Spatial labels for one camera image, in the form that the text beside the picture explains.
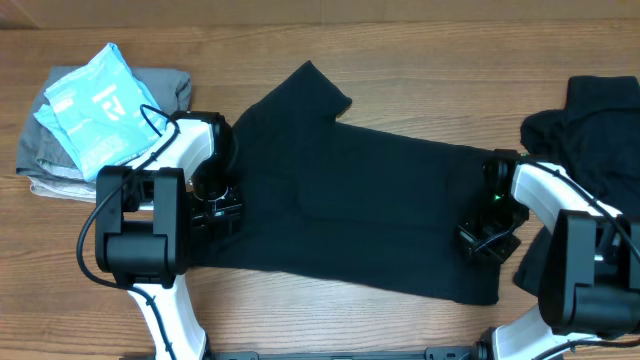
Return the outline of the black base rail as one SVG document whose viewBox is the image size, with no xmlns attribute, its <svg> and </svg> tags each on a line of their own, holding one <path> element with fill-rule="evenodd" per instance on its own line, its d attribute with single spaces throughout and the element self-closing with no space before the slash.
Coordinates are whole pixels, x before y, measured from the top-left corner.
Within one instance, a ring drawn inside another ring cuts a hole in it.
<svg viewBox="0 0 640 360">
<path fill-rule="evenodd" d="M 204 360 L 469 360 L 469 346 L 428 347 L 422 351 L 374 351 L 297 354 L 259 354 L 257 352 L 205 353 Z"/>
</svg>

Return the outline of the light blue folded shirt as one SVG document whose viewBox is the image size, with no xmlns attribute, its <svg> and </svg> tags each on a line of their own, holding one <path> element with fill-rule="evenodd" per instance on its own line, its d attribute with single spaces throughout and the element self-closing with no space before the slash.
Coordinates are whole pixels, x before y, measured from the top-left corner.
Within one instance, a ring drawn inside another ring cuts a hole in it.
<svg viewBox="0 0 640 360">
<path fill-rule="evenodd" d="M 44 96 L 47 102 L 34 117 L 54 135 L 87 182 L 107 165 L 144 154 L 166 129 L 165 116 L 141 113 L 143 105 L 158 104 L 113 43 L 46 88 Z"/>
</svg>

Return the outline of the beige folded garment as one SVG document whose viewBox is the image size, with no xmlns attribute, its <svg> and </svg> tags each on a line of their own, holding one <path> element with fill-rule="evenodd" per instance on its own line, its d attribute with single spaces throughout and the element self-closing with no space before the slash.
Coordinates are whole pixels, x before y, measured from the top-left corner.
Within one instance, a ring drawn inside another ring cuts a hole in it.
<svg viewBox="0 0 640 360">
<path fill-rule="evenodd" d="M 46 178 L 29 176 L 30 191 L 34 195 L 94 203 L 96 200 L 96 186 L 66 178 Z"/>
</svg>

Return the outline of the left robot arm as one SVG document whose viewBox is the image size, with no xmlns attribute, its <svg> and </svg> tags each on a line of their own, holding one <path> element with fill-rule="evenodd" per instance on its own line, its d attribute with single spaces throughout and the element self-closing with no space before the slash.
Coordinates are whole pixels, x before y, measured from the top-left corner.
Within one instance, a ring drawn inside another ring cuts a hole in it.
<svg viewBox="0 0 640 360">
<path fill-rule="evenodd" d="M 136 302 L 156 359 L 210 359 L 185 274 L 193 245 L 239 227 L 242 200 L 231 173 L 238 144 L 217 112 L 177 111 L 148 152 L 97 177 L 95 258 L 110 285 Z"/>
</svg>

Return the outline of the black clothes pile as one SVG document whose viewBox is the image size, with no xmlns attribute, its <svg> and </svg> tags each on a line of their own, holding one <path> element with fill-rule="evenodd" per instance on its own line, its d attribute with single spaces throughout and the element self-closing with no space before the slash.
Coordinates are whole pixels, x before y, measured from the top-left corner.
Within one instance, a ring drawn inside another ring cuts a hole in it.
<svg viewBox="0 0 640 360">
<path fill-rule="evenodd" d="M 639 80 L 574 76 L 565 107 L 528 116 L 521 144 L 627 217 L 639 215 Z"/>
</svg>

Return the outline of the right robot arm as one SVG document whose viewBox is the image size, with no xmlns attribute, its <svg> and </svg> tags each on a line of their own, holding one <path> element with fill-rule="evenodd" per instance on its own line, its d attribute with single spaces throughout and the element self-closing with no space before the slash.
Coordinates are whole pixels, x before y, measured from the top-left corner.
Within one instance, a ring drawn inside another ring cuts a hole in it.
<svg viewBox="0 0 640 360">
<path fill-rule="evenodd" d="M 552 240 L 537 303 L 490 328 L 469 359 L 559 359 L 583 346 L 639 344 L 639 222 L 606 205 L 557 164 L 496 150 L 483 165 L 488 194 L 456 228 L 464 254 L 502 264 L 535 214 Z"/>
</svg>

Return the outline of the black t-shirt with label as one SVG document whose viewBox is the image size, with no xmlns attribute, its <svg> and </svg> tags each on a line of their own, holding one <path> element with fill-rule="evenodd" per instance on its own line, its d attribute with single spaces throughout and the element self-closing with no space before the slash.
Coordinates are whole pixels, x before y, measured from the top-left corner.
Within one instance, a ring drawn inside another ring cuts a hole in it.
<svg viewBox="0 0 640 360">
<path fill-rule="evenodd" d="M 455 238 L 485 194 L 488 152 L 342 124 L 350 104 L 305 63 L 242 114 L 240 229 L 198 242 L 193 264 L 495 304 L 499 266 Z"/>
</svg>

